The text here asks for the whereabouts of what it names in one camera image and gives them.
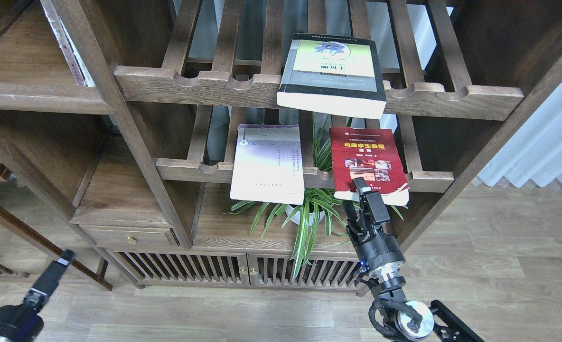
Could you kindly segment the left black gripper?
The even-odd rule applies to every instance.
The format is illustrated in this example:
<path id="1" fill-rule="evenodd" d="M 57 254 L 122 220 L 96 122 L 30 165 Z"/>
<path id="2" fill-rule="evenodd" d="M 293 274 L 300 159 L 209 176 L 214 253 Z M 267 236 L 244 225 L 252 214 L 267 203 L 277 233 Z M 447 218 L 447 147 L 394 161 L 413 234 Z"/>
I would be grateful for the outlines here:
<path id="1" fill-rule="evenodd" d="M 0 342 L 33 342 L 36 339 L 44 327 L 44 320 L 38 313 L 59 286 L 60 279 L 75 257 L 74 251 L 64 251 L 40 275 L 21 304 L 0 308 Z"/>

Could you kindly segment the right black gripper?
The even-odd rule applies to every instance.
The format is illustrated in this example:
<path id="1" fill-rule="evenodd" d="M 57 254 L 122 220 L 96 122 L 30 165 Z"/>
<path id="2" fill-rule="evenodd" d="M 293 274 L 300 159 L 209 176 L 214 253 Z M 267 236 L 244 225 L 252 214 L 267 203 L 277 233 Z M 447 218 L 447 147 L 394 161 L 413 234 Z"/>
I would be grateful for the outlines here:
<path id="1" fill-rule="evenodd" d="M 360 201 L 361 219 L 354 202 L 344 200 L 347 233 L 359 258 L 359 273 L 372 278 L 397 278 L 405 263 L 394 236 L 383 232 L 382 225 L 391 221 L 381 193 L 373 191 L 363 177 L 353 180 Z"/>

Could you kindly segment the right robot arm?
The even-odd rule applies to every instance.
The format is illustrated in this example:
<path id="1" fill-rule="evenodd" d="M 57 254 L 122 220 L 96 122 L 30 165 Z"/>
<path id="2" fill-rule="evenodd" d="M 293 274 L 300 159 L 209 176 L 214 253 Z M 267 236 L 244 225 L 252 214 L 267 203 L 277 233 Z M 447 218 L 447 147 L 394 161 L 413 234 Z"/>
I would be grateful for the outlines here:
<path id="1" fill-rule="evenodd" d="M 347 233 L 359 258 L 357 280 L 371 290 L 374 300 L 368 310 L 371 325 L 393 342 L 419 342 L 435 333 L 443 342 L 480 342 L 450 309 L 438 300 L 426 305 L 409 301 L 402 287 L 400 268 L 405 258 L 394 236 L 383 231 L 390 215 L 381 194 L 364 178 L 355 178 L 360 209 L 350 200 L 343 202 L 347 213 Z"/>

